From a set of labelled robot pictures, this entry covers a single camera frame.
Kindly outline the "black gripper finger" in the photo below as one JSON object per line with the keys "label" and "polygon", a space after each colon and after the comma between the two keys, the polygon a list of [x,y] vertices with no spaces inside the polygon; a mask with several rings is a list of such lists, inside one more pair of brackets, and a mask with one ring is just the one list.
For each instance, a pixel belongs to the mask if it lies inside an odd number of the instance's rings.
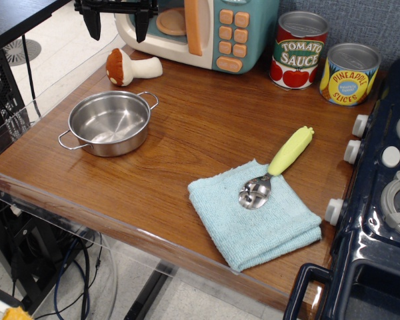
{"label": "black gripper finger", "polygon": [[148,11],[138,11],[135,14],[135,34],[138,43],[142,43],[147,35],[150,15]]}
{"label": "black gripper finger", "polygon": [[100,40],[101,36],[101,20],[100,14],[96,11],[84,11],[83,20],[90,36],[94,40]]}

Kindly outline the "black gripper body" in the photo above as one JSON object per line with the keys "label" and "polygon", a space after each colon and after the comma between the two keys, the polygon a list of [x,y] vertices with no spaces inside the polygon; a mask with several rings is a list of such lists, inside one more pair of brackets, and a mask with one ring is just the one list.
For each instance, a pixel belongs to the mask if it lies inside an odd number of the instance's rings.
{"label": "black gripper body", "polygon": [[158,15],[157,1],[91,1],[75,0],[75,10],[84,14],[88,11],[94,13],[136,14],[147,12],[149,15]]}

